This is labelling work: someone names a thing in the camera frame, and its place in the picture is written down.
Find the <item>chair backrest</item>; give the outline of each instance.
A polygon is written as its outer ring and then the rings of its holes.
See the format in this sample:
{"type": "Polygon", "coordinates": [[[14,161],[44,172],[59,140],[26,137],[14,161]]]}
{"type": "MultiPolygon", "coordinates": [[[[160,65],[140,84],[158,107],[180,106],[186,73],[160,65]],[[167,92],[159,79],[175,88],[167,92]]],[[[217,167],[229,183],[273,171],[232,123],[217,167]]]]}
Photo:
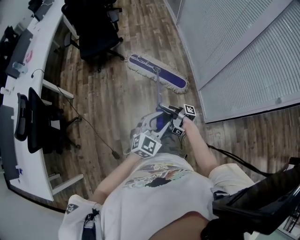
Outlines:
{"type": "Polygon", "coordinates": [[[27,138],[28,150],[34,153],[45,146],[51,133],[49,114],[41,98],[29,88],[28,99],[18,93],[18,118],[15,138],[24,141],[27,138]]]}
{"type": "Polygon", "coordinates": [[[29,88],[28,106],[31,111],[31,121],[28,129],[28,150],[34,153],[45,146],[47,138],[51,135],[51,125],[46,105],[34,91],[29,88]]]}
{"type": "Polygon", "coordinates": [[[99,0],[65,0],[61,11],[79,36],[110,23],[104,4],[99,0]]]}
{"type": "Polygon", "coordinates": [[[4,31],[5,37],[9,40],[9,42],[14,43],[18,40],[19,35],[14,31],[12,26],[8,26],[4,31]]]}

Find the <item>white wall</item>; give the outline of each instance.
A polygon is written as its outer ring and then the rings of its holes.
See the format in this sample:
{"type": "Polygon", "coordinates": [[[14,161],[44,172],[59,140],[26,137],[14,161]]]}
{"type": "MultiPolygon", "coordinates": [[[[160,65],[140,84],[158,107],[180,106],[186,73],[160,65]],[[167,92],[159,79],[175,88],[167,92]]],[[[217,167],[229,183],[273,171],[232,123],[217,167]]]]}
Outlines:
{"type": "Polygon", "coordinates": [[[56,240],[63,214],[36,205],[8,190],[0,174],[0,239],[56,240]]]}
{"type": "Polygon", "coordinates": [[[28,2],[29,0],[0,0],[0,38],[8,25],[14,28],[21,22],[27,28],[32,15],[28,2]]]}

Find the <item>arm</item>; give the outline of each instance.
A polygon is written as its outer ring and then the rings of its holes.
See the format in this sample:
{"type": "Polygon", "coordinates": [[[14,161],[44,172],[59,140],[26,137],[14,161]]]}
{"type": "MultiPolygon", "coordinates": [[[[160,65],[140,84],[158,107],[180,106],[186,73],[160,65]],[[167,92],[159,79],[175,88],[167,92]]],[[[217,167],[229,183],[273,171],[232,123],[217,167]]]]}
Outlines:
{"type": "Polygon", "coordinates": [[[201,174],[208,177],[210,172],[219,166],[216,157],[211,153],[201,137],[197,126],[187,117],[183,119],[183,129],[186,131],[188,140],[192,145],[196,162],[201,169],[201,174]]]}
{"type": "Polygon", "coordinates": [[[134,166],[141,158],[136,154],[130,154],[115,170],[113,170],[96,188],[90,201],[101,205],[112,191],[122,183],[131,173],[134,166]]]}

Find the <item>black office chair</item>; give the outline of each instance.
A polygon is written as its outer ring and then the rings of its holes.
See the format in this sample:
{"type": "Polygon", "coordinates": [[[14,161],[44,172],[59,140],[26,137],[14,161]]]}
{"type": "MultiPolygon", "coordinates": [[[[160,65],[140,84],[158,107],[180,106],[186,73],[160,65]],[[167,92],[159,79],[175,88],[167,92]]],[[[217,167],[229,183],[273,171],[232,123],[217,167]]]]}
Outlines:
{"type": "Polygon", "coordinates": [[[79,35],[79,45],[71,39],[69,33],[65,38],[65,46],[74,45],[79,49],[81,59],[86,61],[99,56],[99,72],[107,53],[125,60],[123,55],[111,50],[123,38],[118,37],[103,4],[97,0],[66,0],[65,3],[61,10],[79,35]]]}
{"type": "Polygon", "coordinates": [[[44,153],[55,150],[62,153],[65,142],[80,149],[67,136],[67,127],[82,118],[75,117],[66,121],[63,110],[52,105],[45,105],[33,88],[29,88],[28,99],[18,93],[18,118],[15,129],[15,138],[25,141],[27,138],[28,150],[34,153],[43,148],[44,153]]]}
{"type": "Polygon", "coordinates": [[[5,29],[4,35],[0,40],[0,71],[5,70],[8,66],[19,37],[13,27],[8,26],[5,29]]]}
{"type": "Polygon", "coordinates": [[[118,10],[121,13],[123,11],[123,9],[121,7],[113,7],[113,4],[116,1],[117,0],[104,0],[103,3],[107,10],[118,10]]]}

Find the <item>hand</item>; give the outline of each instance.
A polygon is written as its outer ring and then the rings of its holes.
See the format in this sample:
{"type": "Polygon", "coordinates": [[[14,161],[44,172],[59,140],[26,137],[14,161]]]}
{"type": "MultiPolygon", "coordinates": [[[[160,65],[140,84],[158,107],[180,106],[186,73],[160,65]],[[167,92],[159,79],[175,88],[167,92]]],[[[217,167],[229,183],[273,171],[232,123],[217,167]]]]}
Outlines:
{"type": "Polygon", "coordinates": [[[185,130],[185,131],[194,131],[194,130],[198,130],[196,124],[191,120],[189,119],[188,117],[184,117],[183,118],[183,126],[182,128],[185,130]]]}

